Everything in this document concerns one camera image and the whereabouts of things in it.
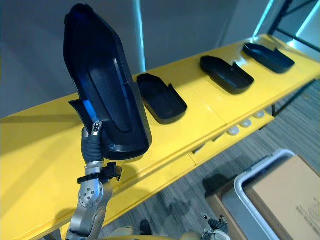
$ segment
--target yellow shelf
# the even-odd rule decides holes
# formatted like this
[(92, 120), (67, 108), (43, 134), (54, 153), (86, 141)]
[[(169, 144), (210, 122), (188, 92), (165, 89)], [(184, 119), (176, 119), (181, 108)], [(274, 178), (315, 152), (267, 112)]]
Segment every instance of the yellow shelf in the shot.
[[(273, 73), (241, 52), (244, 42), (276, 46), (295, 65), (284, 74)], [(220, 57), (229, 64), (236, 61), (254, 77), (254, 84), (239, 95), (225, 92), (199, 67), (204, 55)], [(318, 77), (320, 64), (276, 38), (262, 35), (148, 72), (172, 83), (187, 110), (178, 121), (161, 125), (145, 109), (152, 144), (143, 156), (118, 162), (123, 176), (120, 182), (112, 181), (114, 197), (106, 222), (270, 122), (273, 118), (269, 115), (253, 119), (252, 126), (240, 128), (237, 136), (224, 134), (216, 142), (208, 142)], [(68, 104), (77, 98), (72, 94), (1, 119), (0, 227), (4, 231), (0, 239), (38, 239), (70, 220), (77, 206), (77, 178), (83, 176), (85, 165), (83, 124)], [(196, 154), (190, 153), (206, 142)]]
[(244, 128), (240, 125), (237, 125), (240, 130), (237, 135), (231, 136), (227, 132), (225, 132), (215, 141), (207, 141), (204, 147), (202, 147), (195, 154), (190, 152), (190, 157), (196, 165), (203, 164), (206, 161), (212, 159), (214, 156), (218, 155), (219, 153), (223, 152), (227, 148), (248, 137), (250, 134), (254, 133), (255, 131), (259, 130), (260, 128), (274, 120), (273, 116), (271, 116), (267, 112), (264, 113), (265, 115), (262, 118), (255, 118), (251, 116), (249, 119), (251, 120), (252, 124), (249, 127)]

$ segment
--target gray floor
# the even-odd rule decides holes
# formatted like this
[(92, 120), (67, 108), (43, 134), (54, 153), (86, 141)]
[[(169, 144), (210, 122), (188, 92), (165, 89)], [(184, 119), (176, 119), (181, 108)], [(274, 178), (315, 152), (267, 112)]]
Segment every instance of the gray floor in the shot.
[(214, 216), (205, 195), (279, 148), (304, 156), (320, 171), (319, 91), (316, 82), (268, 126), (104, 227), (100, 236), (106, 237), (124, 226), (138, 229), (143, 219), (150, 222), (154, 235), (179, 238), (186, 231), (201, 232), (207, 225), (200, 213)]

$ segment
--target black metal frame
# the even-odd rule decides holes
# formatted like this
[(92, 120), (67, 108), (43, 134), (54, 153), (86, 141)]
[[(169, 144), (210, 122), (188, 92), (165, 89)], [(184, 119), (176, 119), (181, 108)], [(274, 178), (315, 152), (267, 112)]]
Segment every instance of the black metal frame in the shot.
[[(283, 34), (283, 35), (286, 35), (287, 37), (290, 37), (306, 46), (308, 46), (309, 48), (317, 51), (320, 53), (320, 48), (311, 44), (310, 42), (307, 42), (305, 40), (303, 40), (302, 38), (300, 37), (297, 37), (281, 28), (279, 28), (279, 24), (282, 20), (283, 17), (285, 16), (288, 16), (290, 14), (293, 14), (294, 12), (296, 12), (297, 10), (303, 8), (304, 6), (312, 3), (312, 2), (315, 2), (317, 0), (307, 0), (306, 2), (302, 3), (301, 5), (295, 7), (294, 9), (288, 11), (290, 5), (292, 4), (294, 0), (286, 0), (285, 3), (283, 4), (278, 16), (276, 17), (275, 21), (273, 22), (270, 30), (268, 31), (268, 34), (269, 35), (273, 35), (275, 33), (275, 31)], [(276, 117), (277, 115), (279, 115), (284, 109), (286, 109), (287, 106), (289, 106), (296, 98), (298, 98), (307, 88), (309, 88), (316, 80), (314, 79), (313, 81), (309, 82), (308, 84), (306, 84), (305, 86), (303, 86), (302, 88), (300, 88), (300, 90), (292, 97), (290, 98), (278, 111), (276, 111), (276, 105), (273, 104), (271, 106), (272, 108), (272, 116), (273, 117)]]
[(296, 100), (306, 89), (308, 89), (314, 82), (316, 82), (316, 80), (314, 79), (313, 81), (309, 82), (308, 84), (306, 84), (305, 86), (303, 86), (302, 88), (299, 89), (299, 91), (296, 92), (295, 95), (293, 95), (293, 97), (291, 97), (282, 107), (280, 107), (280, 109), (278, 111), (276, 111), (276, 105), (273, 104), (271, 106), (272, 109), (272, 116), (276, 117), (278, 116), (283, 110), (286, 109), (286, 107), (288, 107), (294, 100)]
[(312, 3), (312, 2), (315, 2), (317, 0), (308, 0), (308, 1), (304, 2), (304, 3), (302, 3), (301, 5), (297, 6), (296, 8), (292, 9), (291, 11), (288, 11), (288, 9), (289, 9), (289, 7), (290, 7), (290, 5), (292, 4), (293, 1), (294, 0), (286, 0), (285, 1), (285, 3), (283, 4), (278, 16), (276, 17), (276, 19), (273, 22), (270, 30), (268, 31), (268, 34), (269, 35), (273, 35), (274, 32), (277, 31), (277, 32), (279, 32), (279, 33), (281, 33), (283, 35), (286, 35), (287, 37), (290, 37), (290, 38), (292, 38), (292, 39), (294, 39), (294, 40), (296, 40), (296, 41), (298, 41), (298, 42), (300, 42), (300, 43), (308, 46), (309, 48), (311, 48), (313, 50), (316, 50), (317, 52), (320, 53), (320, 48), (319, 47), (317, 47), (317, 46), (311, 44), (310, 42), (307, 42), (307, 41), (303, 40), (302, 38), (297, 37), (297, 36), (295, 36), (295, 35), (293, 35), (293, 34), (291, 34), (291, 33), (289, 33), (289, 32), (287, 32), (287, 31), (285, 31), (285, 30), (283, 30), (283, 29), (278, 27), (283, 17), (288, 16), (288, 15), (296, 12), (297, 10), (303, 8), (304, 6), (306, 6), (306, 5), (308, 5), (308, 4)]

